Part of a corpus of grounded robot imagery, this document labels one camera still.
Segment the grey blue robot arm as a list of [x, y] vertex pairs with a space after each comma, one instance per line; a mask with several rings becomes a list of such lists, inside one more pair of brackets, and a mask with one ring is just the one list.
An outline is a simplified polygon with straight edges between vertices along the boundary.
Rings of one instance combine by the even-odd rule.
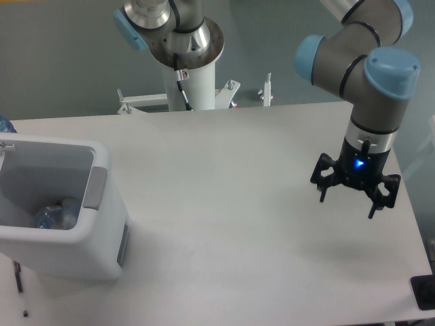
[[[342, 24], [333, 37], [309, 35], [298, 46], [301, 78], [353, 106], [340, 156], [320, 155], [311, 182], [325, 194], [344, 185], [366, 193], [374, 211], [395, 205], [399, 175], [383, 168], [415, 93], [418, 59], [395, 47], [413, 23], [408, 1], [325, 1]], [[127, 1], [113, 14], [123, 38], [149, 50], [162, 65], [171, 111], [226, 109], [215, 90], [215, 62], [224, 49], [221, 28], [202, 1]]]

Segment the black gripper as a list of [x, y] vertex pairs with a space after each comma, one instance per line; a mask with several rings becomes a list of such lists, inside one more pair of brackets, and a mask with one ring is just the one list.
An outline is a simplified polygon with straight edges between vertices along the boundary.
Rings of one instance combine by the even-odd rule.
[[328, 154], [322, 153], [310, 178], [310, 182], [316, 184], [321, 193], [319, 201], [324, 201], [328, 188], [342, 183], [353, 189], [365, 190], [372, 201], [369, 219], [384, 207], [394, 208], [401, 176], [383, 174], [388, 156], [389, 151], [368, 153], [364, 156], [347, 139], [343, 141], [338, 160], [333, 160]]

